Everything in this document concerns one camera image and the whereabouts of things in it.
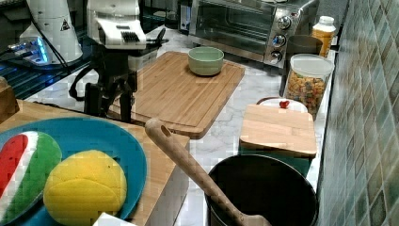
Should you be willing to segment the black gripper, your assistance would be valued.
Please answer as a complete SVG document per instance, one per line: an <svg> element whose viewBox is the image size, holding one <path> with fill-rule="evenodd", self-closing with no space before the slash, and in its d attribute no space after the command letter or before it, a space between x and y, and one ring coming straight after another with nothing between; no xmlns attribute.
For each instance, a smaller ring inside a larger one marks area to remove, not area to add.
<svg viewBox="0 0 399 226"><path fill-rule="evenodd" d="M145 60L155 58L163 43L166 29L162 28L155 39L147 39L144 49L109 49L96 44L88 71L99 75L96 84L86 83L84 112L91 116L102 115L102 104L112 104L120 95L120 118L124 122L132 120L133 93L137 90L136 72Z"/></svg>

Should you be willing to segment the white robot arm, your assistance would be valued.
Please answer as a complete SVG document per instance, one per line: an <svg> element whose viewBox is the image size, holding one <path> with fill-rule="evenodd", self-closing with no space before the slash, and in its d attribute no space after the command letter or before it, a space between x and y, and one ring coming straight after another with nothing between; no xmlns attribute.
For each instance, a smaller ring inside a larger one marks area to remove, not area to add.
<svg viewBox="0 0 399 226"><path fill-rule="evenodd" d="M65 68L79 59L83 52L79 45L67 0L25 0L31 25L20 36L23 47L34 51L27 61L38 66L61 65ZM140 23L140 0L88 0L88 37L92 43L89 66L75 79L82 79L90 71L98 75L98 82L87 83L85 95L77 94L71 85L69 94L83 102L84 112L106 117L116 99L120 101L120 118L131 120L137 91L137 70L129 67L128 58L140 59L158 50L167 40L160 31L149 39Z"/></svg>

